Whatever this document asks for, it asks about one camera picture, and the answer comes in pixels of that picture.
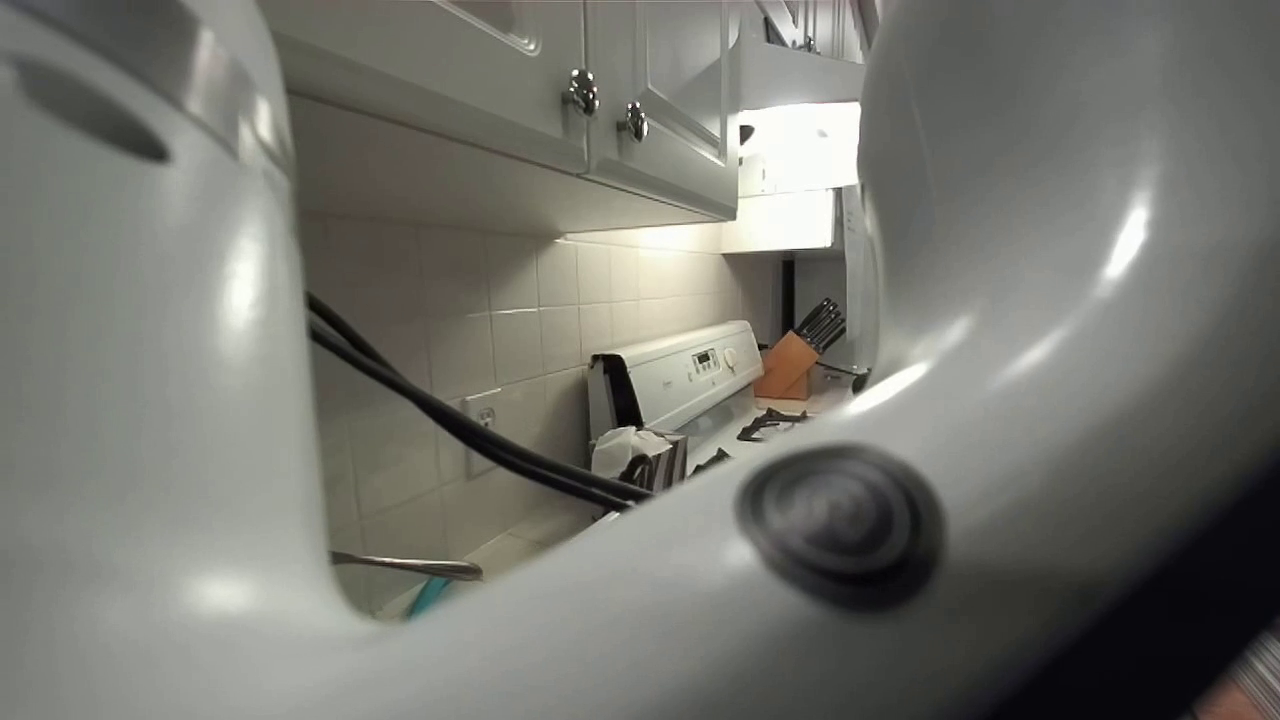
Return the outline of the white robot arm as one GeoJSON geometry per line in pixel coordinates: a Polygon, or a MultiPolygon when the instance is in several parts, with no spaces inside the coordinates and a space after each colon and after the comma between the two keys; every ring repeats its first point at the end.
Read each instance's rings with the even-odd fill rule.
{"type": "Polygon", "coordinates": [[[0,0],[0,720],[1160,720],[1280,594],[1280,0],[898,0],[854,405],[413,621],[258,0],[0,0]]]}

